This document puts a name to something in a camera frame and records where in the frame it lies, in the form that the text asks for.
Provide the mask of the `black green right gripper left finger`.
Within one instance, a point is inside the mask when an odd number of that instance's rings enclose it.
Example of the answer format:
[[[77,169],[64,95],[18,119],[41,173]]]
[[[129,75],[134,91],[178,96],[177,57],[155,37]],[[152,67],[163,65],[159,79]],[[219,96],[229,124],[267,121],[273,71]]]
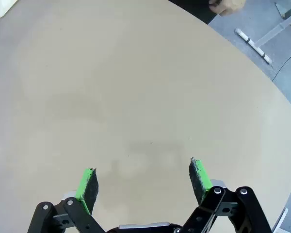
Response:
[[[92,217],[98,195],[96,170],[87,168],[76,194],[61,200],[57,205],[41,202],[32,216],[29,233],[64,233],[74,227],[80,233],[103,233],[103,228]]]

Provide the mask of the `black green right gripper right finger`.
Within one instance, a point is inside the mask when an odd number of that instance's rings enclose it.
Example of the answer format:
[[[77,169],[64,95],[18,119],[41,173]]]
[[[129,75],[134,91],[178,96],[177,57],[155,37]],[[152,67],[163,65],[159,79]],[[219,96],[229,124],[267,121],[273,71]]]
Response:
[[[213,185],[195,158],[191,158],[189,176],[198,207],[181,227],[183,233],[208,233],[219,216],[228,217],[236,233],[272,232],[253,189],[242,186],[232,192]]]

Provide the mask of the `person's left hand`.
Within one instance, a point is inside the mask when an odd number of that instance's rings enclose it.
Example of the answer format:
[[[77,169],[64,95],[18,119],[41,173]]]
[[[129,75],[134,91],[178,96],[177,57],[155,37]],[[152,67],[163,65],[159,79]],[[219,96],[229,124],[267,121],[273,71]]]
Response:
[[[209,8],[220,16],[230,15],[244,7],[246,0],[210,0]]]

